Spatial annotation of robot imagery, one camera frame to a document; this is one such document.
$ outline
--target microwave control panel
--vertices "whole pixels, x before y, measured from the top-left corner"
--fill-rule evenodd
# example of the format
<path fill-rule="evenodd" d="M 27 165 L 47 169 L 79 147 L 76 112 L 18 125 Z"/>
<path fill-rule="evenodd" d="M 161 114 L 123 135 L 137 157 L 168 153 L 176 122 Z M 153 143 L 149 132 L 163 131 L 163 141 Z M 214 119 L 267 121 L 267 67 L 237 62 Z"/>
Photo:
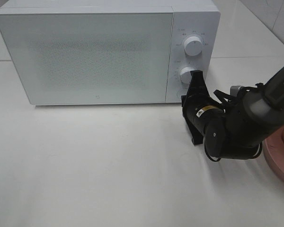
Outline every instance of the microwave control panel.
<path fill-rule="evenodd" d="M 191 80 L 190 71 L 206 77 L 220 13 L 174 12 L 170 45 L 167 103 L 181 102 Z"/>

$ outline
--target pink plate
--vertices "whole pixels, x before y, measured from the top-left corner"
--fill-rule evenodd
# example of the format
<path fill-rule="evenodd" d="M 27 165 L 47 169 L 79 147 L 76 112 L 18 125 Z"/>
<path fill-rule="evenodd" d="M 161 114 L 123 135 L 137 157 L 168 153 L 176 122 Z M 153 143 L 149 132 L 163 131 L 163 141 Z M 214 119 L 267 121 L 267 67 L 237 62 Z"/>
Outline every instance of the pink plate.
<path fill-rule="evenodd" d="M 284 126 L 268 137 L 264 142 L 264 156 L 274 173 L 284 181 L 284 143 L 282 131 Z"/>

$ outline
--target white knob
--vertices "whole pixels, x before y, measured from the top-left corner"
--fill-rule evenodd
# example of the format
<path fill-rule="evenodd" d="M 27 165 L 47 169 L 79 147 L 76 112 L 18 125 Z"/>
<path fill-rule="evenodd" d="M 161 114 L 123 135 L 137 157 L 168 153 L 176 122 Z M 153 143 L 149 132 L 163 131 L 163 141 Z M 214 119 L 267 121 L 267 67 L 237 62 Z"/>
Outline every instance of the white knob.
<path fill-rule="evenodd" d="M 180 80 L 182 83 L 184 84 L 190 83 L 190 80 L 191 80 L 190 71 L 193 71 L 193 70 L 195 69 L 193 69 L 192 67 L 185 67 L 180 70 L 179 76 L 180 76 Z"/>
<path fill-rule="evenodd" d="M 198 36 L 188 37 L 184 41 L 185 53 L 189 56 L 195 56 L 202 51 L 203 42 Z"/>

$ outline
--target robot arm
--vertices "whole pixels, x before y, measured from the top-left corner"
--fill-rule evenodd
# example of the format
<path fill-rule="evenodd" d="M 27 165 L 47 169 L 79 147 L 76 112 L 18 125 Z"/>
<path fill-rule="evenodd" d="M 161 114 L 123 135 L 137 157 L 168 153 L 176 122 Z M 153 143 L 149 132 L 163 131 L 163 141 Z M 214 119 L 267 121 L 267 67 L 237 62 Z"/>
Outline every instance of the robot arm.
<path fill-rule="evenodd" d="M 212 161 L 258 157 L 262 141 L 284 125 L 284 67 L 265 85 L 233 86 L 230 95 L 216 90 L 221 103 L 209 96 L 202 71 L 191 76 L 182 111 L 193 144 L 204 140 Z"/>

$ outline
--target microwave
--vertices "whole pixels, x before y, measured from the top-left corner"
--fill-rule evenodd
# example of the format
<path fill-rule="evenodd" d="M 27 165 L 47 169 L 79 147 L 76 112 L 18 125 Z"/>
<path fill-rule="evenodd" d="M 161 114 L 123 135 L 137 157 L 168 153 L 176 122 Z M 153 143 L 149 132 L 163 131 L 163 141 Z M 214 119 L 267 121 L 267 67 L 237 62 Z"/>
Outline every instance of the microwave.
<path fill-rule="evenodd" d="M 0 32 L 33 105 L 179 103 L 219 19 L 211 0 L 9 0 Z"/>

